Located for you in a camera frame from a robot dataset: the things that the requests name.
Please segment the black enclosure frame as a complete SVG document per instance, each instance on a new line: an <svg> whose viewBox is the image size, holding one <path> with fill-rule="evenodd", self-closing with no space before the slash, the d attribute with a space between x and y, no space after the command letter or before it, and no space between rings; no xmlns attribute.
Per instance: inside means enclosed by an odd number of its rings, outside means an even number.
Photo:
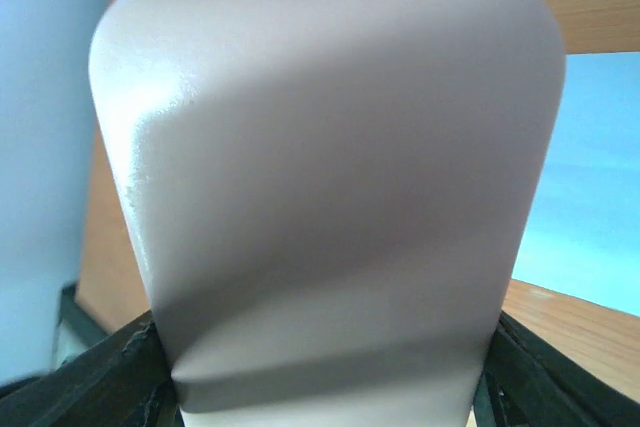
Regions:
<svg viewBox="0 0 640 427"><path fill-rule="evenodd" d="M55 370L101 342L108 334L76 302L76 283L65 285L59 295L51 369Z"/></svg>

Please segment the pink glasses case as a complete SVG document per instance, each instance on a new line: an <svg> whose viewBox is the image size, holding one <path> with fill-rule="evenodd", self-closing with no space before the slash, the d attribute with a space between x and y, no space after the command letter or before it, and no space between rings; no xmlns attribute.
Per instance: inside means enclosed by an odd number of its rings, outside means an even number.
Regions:
<svg viewBox="0 0 640 427"><path fill-rule="evenodd" d="M543 0L116 0L89 78L188 426L462 426L565 76Z"/></svg>

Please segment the light blue cleaning cloth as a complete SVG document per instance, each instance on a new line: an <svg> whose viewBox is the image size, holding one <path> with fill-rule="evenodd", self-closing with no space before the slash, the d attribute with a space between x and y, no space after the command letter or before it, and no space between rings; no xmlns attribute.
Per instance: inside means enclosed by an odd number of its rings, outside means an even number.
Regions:
<svg viewBox="0 0 640 427"><path fill-rule="evenodd" d="M639 55L571 55L513 274L639 312Z"/></svg>

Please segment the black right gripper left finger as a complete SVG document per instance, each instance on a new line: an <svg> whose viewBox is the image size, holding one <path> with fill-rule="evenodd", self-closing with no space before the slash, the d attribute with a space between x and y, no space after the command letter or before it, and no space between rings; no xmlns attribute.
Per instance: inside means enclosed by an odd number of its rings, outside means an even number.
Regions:
<svg viewBox="0 0 640 427"><path fill-rule="evenodd" d="M178 426L180 412L152 314L74 360L1 388L3 426Z"/></svg>

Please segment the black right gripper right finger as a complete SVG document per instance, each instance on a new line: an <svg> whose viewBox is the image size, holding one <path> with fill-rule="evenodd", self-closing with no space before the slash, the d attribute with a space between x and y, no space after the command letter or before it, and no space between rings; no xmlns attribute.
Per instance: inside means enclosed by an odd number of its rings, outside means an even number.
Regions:
<svg viewBox="0 0 640 427"><path fill-rule="evenodd" d="M478 426L637 426L639 403L502 312L473 400Z"/></svg>

